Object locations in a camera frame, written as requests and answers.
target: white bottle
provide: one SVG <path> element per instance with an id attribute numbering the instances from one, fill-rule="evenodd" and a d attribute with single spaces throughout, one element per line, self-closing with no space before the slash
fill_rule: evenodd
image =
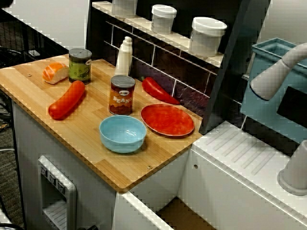
<path id="1" fill-rule="evenodd" d="M 121 44 L 119 48 L 114 76 L 116 75 L 128 76 L 131 59 L 132 59 L 132 39 L 131 37 L 125 37 L 123 44 Z"/>

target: orange plate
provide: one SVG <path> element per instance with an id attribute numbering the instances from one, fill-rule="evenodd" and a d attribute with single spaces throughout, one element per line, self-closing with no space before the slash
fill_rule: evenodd
<path id="1" fill-rule="evenodd" d="M 167 136 L 183 136 L 194 130 L 194 123 L 186 112 L 167 104 L 146 106 L 141 117 L 149 128 Z"/>

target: red pepper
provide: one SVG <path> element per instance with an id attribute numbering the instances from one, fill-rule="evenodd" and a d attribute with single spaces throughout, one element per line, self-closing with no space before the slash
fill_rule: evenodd
<path id="1" fill-rule="evenodd" d="M 142 82 L 143 89 L 152 97 L 170 104 L 180 104 L 175 98 L 169 95 L 162 87 L 151 77 L 147 77 Z"/>

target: carpet floor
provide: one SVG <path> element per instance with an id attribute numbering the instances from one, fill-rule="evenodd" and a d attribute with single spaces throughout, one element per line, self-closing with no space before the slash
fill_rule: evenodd
<path id="1" fill-rule="evenodd" d="M 0 149 L 12 148 L 12 129 L 0 133 Z M 22 206 L 20 200 L 15 153 L 0 152 L 0 196 L 4 202 L 8 216 L 13 224 L 24 227 Z"/>

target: cabinet door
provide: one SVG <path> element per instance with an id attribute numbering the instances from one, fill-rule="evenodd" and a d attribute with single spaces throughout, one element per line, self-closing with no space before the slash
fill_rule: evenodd
<path id="1" fill-rule="evenodd" d="M 173 230 L 132 193 L 117 193 L 112 230 Z"/>

